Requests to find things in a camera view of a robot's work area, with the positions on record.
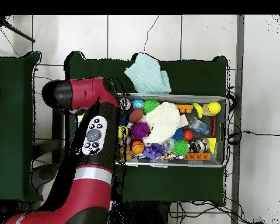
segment dark green tablecloth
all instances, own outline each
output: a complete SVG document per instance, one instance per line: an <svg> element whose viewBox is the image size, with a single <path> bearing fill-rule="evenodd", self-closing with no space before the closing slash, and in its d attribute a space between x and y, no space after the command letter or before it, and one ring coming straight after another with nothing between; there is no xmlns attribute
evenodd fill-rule
<svg viewBox="0 0 280 224"><path fill-rule="evenodd" d="M0 199L39 201L30 185L32 76L40 53L0 57Z"/></svg>
<svg viewBox="0 0 280 224"><path fill-rule="evenodd" d="M132 61L84 59L80 52L68 56L71 79L103 76L118 78L126 92L136 93L124 74ZM160 62L168 73L173 95L226 95L225 57L213 61ZM224 168L127 166L124 201L213 200L223 204Z"/></svg>

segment silver stripe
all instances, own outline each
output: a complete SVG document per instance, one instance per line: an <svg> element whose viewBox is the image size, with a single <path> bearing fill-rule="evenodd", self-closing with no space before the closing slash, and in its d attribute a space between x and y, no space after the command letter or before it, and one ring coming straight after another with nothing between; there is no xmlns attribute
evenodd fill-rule
<svg viewBox="0 0 280 224"><path fill-rule="evenodd" d="M26 212L22 216L20 216L19 219L14 224L20 224L26 215L28 215L28 212Z"/></svg>
<svg viewBox="0 0 280 224"><path fill-rule="evenodd" d="M74 180L79 179L94 179L107 182L111 185L112 174L104 169L98 167L80 167L76 170Z"/></svg>

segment yellow banana toy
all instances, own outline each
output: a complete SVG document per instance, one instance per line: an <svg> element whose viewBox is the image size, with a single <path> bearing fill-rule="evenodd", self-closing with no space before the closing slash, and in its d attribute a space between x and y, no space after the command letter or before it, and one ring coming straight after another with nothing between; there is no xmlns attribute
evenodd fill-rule
<svg viewBox="0 0 280 224"><path fill-rule="evenodd" d="M193 107L197 110L198 118L202 118L203 109L198 103L191 103Z"/></svg>

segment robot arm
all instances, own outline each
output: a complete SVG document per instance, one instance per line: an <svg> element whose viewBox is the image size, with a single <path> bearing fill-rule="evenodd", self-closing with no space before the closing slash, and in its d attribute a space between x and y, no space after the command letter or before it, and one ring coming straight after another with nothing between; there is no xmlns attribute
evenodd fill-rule
<svg viewBox="0 0 280 224"><path fill-rule="evenodd" d="M56 180L62 181L65 176L72 181L71 188L58 209L46 211L41 207L14 215L5 224L106 224L116 148L118 100L114 86L104 78L56 80L48 82L42 93L45 103L55 109L93 105L76 130L69 162L62 165L72 169L64 167L66 172L57 173Z"/></svg>

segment white wall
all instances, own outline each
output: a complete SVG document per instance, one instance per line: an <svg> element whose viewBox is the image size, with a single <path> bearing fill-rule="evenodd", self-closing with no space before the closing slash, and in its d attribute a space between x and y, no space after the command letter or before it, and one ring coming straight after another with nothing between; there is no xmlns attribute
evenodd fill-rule
<svg viewBox="0 0 280 224"><path fill-rule="evenodd" d="M280 134L280 25L245 15L242 130ZM244 134L240 203L246 219L280 224L280 137Z"/></svg>

